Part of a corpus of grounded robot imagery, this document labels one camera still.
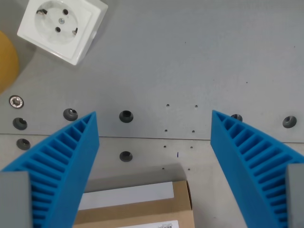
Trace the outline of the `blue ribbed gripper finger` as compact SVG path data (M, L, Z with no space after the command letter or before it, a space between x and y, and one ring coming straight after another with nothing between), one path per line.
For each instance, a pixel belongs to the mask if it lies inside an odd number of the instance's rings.
M247 227L288 227L286 169L289 164L302 164L303 155L216 110L210 144Z
M50 135L3 171L30 178L35 228L71 228L99 148L96 112Z

